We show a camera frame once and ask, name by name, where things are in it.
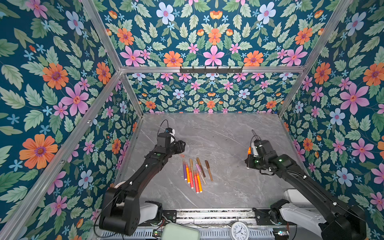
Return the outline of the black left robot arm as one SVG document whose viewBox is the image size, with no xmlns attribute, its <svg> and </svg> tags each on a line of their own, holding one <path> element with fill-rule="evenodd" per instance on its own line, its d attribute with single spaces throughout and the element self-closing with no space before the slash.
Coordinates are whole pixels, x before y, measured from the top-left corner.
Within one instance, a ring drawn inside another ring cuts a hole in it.
<svg viewBox="0 0 384 240">
<path fill-rule="evenodd" d="M 161 220 L 162 204 L 147 201 L 141 206 L 140 197 L 169 158 L 185 151 L 186 143 L 177 141 L 175 132 L 172 128 L 167 128 L 163 133 L 159 133 L 157 144 L 145 156 L 141 167 L 128 180 L 107 190 L 99 215 L 100 229 L 131 236 L 140 224 Z"/>
</svg>

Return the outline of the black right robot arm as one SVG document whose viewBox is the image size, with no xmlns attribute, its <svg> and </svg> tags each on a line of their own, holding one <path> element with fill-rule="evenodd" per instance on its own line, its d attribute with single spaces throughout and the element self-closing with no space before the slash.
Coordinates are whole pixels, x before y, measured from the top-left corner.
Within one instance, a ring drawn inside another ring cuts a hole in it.
<svg viewBox="0 0 384 240">
<path fill-rule="evenodd" d="M 247 167 L 260 174 L 277 176 L 291 184 L 319 212 L 315 214 L 281 199 L 270 206 L 269 218 L 275 225 L 286 221 L 301 226 L 323 240 L 364 240 L 367 237 L 365 212 L 333 197 L 305 174 L 288 155 L 278 156 L 266 140 L 251 140 Z"/>
</svg>

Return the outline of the yellow orange marker pen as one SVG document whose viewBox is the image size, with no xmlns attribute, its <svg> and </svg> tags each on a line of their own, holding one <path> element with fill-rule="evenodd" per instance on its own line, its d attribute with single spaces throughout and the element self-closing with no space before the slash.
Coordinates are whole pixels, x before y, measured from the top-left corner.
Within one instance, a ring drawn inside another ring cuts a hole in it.
<svg viewBox="0 0 384 240">
<path fill-rule="evenodd" d="M 199 187 L 199 193 L 202 193 L 203 189 L 202 189 L 202 183 L 201 183 L 200 174 L 196 173 L 196 177 L 197 177 L 197 182 L 198 182 L 198 187 Z"/>
</svg>

